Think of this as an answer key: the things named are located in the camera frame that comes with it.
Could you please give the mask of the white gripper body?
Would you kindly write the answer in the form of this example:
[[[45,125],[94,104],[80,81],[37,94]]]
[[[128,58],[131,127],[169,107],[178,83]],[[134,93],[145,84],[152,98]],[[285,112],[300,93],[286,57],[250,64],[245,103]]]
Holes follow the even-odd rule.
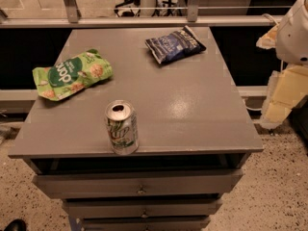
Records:
[[[276,56],[288,64],[308,65],[308,0],[296,0],[280,21]]]

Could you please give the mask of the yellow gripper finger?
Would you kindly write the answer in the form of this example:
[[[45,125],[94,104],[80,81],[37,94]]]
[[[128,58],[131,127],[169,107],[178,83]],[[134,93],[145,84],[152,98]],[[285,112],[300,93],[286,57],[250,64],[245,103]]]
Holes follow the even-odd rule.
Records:
[[[273,26],[269,31],[267,31],[263,36],[261,36],[257,42],[256,46],[262,49],[271,49],[276,47],[276,35],[278,26]]]
[[[288,64],[281,72],[273,71],[269,77],[267,98],[262,106],[260,125],[275,129],[307,94],[307,66]]]

